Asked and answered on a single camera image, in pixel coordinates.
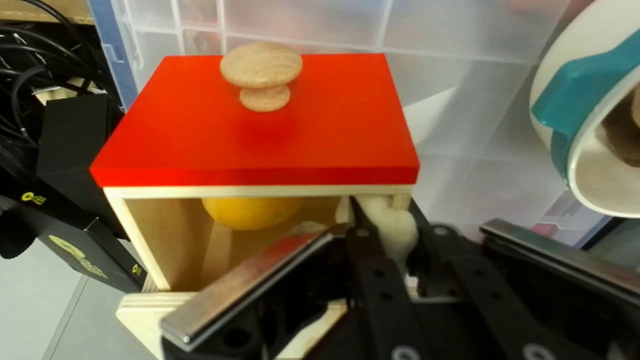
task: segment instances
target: plastic bin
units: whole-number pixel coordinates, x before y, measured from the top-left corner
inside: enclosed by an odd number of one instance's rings
[[[168,54],[224,54],[249,41],[302,53],[385,53],[422,152],[414,197],[432,221],[461,230],[491,216],[534,226],[564,192],[541,144],[511,135],[518,124],[534,136],[526,104],[521,119],[505,112],[568,0],[528,11],[511,4],[90,0],[125,107]]]

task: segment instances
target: yellow object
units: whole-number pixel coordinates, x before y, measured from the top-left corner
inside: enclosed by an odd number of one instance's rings
[[[297,215],[300,198],[204,198],[213,222],[231,230],[259,230],[282,224]]]

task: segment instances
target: red box lid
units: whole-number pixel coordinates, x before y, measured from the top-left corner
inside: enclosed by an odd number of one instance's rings
[[[100,186],[414,185],[384,54],[306,54],[285,109],[255,114],[219,57],[170,57],[92,165]]]

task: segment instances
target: round wooden knob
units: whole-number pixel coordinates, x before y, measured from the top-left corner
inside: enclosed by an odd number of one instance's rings
[[[287,85],[302,72],[302,57],[282,45],[252,42],[227,53],[219,72],[242,89],[239,103],[248,111],[274,112],[287,104]]]

